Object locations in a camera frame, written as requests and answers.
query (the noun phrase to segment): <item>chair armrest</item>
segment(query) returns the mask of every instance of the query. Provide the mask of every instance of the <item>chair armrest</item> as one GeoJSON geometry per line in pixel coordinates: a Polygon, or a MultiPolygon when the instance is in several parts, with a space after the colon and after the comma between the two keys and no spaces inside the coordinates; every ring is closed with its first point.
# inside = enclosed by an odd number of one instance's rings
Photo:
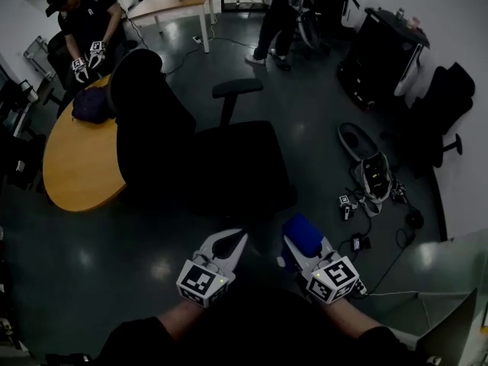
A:
{"type": "Polygon", "coordinates": [[[214,99],[224,98],[220,127],[228,126],[236,106],[237,96],[248,92],[262,91],[263,85],[259,79],[239,79],[215,85],[212,90],[214,99]]]}
{"type": "Polygon", "coordinates": [[[262,91],[263,84],[259,79],[238,79],[215,85],[212,90],[214,99],[225,98],[229,95],[247,94],[262,91]]]}

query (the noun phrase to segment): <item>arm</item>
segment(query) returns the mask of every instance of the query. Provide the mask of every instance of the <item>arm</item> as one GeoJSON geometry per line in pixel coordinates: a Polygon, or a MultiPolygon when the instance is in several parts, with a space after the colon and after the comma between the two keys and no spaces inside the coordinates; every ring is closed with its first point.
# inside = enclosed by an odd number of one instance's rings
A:
{"type": "Polygon", "coordinates": [[[71,55],[71,58],[73,60],[81,58],[82,54],[79,52],[78,45],[76,44],[76,40],[72,34],[65,35],[65,40],[66,40],[66,48],[69,51],[69,54],[71,55]]]}
{"type": "Polygon", "coordinates": [[[166,328],[169,335],[174,340],[178,340],[197,321],[203,312],[204,308],[199,307],[196,303],[184,300],[170,311],[158,316],[158,320],[166,328]]]}
{"type": "Polygon", "coordinates": [[[105,43],[110,42],[112,35],[114,35],[114,32],[116,31],[120,23],[120,19],[122,18],[122,8],[120,7],[119,3],[116,2],[109,7],[107,12],[110,14],[111,17],[110,17],[110,21],[108,22],[107,31],[105,31],[105,35],[103,39],[105,43]]]}
{"type": "Polygon", "coordinates": [[[353,339],[359,338],[370,329],[381,326],[380,323],[353,307],[345,298],[329,305],[325,303],[319,305],[339,330],[353,339]]]}

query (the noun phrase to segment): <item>wooden table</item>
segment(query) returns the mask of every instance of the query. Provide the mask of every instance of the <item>wooden table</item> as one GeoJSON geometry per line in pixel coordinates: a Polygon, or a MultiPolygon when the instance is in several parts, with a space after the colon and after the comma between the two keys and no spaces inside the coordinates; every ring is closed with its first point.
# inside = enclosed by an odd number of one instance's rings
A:
{"type": "MultiPolygon", "coordinates": [[[[201,26],[201,36],[204,41],[205,53],[210,51],[208,46],[208,35],[207,35],[207,24],[205,23],[205,10],[204,5],[207,0],[143,0],[138,4],[130,13],[129,19],[146,18],[148,16],[153,16],[154,20],[159,26],[158,14],[165,11],[172,11],[180,8],[196,7],[200,8],[200,26],[201,26]]],[[[214,17],[214,2],[208,0],[208,5],[210,8],[210,22],[215,24],[214,17]]]]}
{"type": "MultiPolygon", "coordinates": [[[[90,87],[103,87],[110,76],[90,87]]],[[[72,117],[72,102],[54,125],[43,161],[51,200],[67,211],[87,211],[116,197],[126,186],[117,161],[117,125],[91,124],[72,117]]]]}

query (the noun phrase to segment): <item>chair backrest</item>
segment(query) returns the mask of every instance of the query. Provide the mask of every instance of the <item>chair backrest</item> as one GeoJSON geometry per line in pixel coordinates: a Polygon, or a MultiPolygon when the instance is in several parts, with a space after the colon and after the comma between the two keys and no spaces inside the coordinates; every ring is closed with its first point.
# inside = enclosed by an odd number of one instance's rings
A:
{"type": "Polygon", "coordinates": [[[417,119],[445,135],[463,114],[473,107],[475,84],[458,64],[449,68],[439,66],[434,73],[427,94],[413,108],[417,119]]]}
{"type": "Polygon", "coordinates": [[[58,75],[63,88],[66,89],[66,78],[68,77],[72,57],[66,47],[64,35],[60,32],[47,44],[47,61],[49,61],[49,64],[58,75]]]}
{"type": "Polygon", "coordinates": [[[112,72],[108,102],[117,115],[117,157],[128,185],[159,185],[178,176],[195,119],[183,107],[161,73],[153,51],[127,54],[112,72]]]}

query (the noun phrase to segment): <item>bottle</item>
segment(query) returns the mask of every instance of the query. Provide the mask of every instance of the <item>bottle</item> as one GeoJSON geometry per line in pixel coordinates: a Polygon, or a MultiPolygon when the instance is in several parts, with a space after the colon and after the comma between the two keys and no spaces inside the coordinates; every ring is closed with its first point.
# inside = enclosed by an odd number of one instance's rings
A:
{"type": "Polygon", "coordinates": [[[396,12],[395,16],[397,20],[401,21],[405,16],[405,10],[403,8],[398,8],[398,11],[396,12]]]}

